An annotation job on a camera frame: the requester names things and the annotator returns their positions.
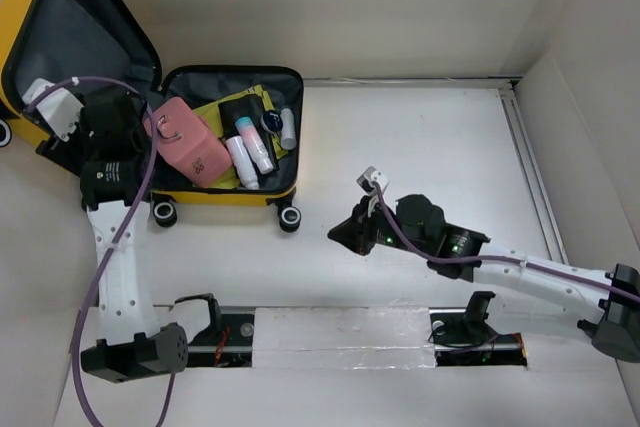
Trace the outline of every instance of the yellow cloth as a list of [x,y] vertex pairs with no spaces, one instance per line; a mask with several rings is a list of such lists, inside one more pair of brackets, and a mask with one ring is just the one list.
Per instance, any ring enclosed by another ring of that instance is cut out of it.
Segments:
[[[222,137],[223,128],[222,128],[222,120],[220,119],[220,109],[218,108],[218,104],[222,102],[228,102],[230,100],[238,100],[247,95],[257,95],[262,100],[262,105],[264,106],[264,110],[274,110],[273,102],[271,102],[271,96],[269,92],[262,88],[261,85],[255,85],[253,87],[249,87],[242,92],[238,92],[237,94],[232,94],[224,99],[217,100],[215,102],[211,102],[210,104],[203,105],[202,107],[198,107],[193,111],[202,117],[211,131],[216,134],[216,137]],[[281,159],[285,155],[287,155],[288,151],[284,150],[280,146],[279,140],[272,136],[273,149],[276,153],[276,158]],[[240,185],[240,179],[236,175],[236,170],[231,167],[224,174],[222,174],[218,179],[209,186],[210,189],[236,189]]]

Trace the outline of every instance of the blue bottle cap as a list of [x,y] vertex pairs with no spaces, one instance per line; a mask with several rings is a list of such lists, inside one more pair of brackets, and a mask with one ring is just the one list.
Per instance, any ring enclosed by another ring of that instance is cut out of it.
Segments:
[[283,124],[280,114],[275,110],[267,110],[260,118],[260,125],[266,132],[275,135],[282,130]]

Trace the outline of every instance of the yellow suitcase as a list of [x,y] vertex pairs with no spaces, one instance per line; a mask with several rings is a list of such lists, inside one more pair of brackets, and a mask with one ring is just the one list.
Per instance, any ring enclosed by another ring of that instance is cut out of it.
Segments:
[[[55,137],[48,127],[37,116],[23,115],[22,95],[38,77],[55,83],[83,75],[125,80],[142,92],[157,92],[164,98],[178,95],[194,109],[260,85],[276,108],[292,110],[299,142],[304,85],[297,72],[285,67],[200,65],[180,67],[163,79],[158,54],[122,0],[0,0],[0,21],[0,147],[15,134],[40,155],[65,167],[65,159],[51,148]],[[282,157],[278,172],[257,191],[202,189],[178,177],[158,181],[155,176],[153,200],[166,202],[167,208],[172,207],[171,201],[275,203],[281,226],[283,222],[293,225],[289,221],[296,213],[299,225],[299,211],[291,208],[298,152],[295,149]]]

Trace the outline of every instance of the caster wheel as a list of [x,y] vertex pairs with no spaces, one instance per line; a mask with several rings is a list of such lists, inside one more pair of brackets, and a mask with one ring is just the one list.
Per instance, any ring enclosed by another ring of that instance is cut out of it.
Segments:
[[278,218],[280,228],[287,233],[292,233],[300,228],[302,213],[297,207],[288,205],[278,209]]
[[0,120],[0,148],[6,147],[11,142],[13,134],[11,133],[11,127],[6,120]]
[[176,206],[170,200],[153,204],[153,218],[160,227],[168,228],[178,221]]

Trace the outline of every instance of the pink bag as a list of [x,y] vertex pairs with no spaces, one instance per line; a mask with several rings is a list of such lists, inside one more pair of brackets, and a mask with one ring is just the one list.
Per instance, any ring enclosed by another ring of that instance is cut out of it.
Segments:
[[[180,97],[165,102],[154,119],[160,134],[158,153],[198,187],[209,187],[231,167],[225,146]],[[151,135],[149,119],[144,128]]]

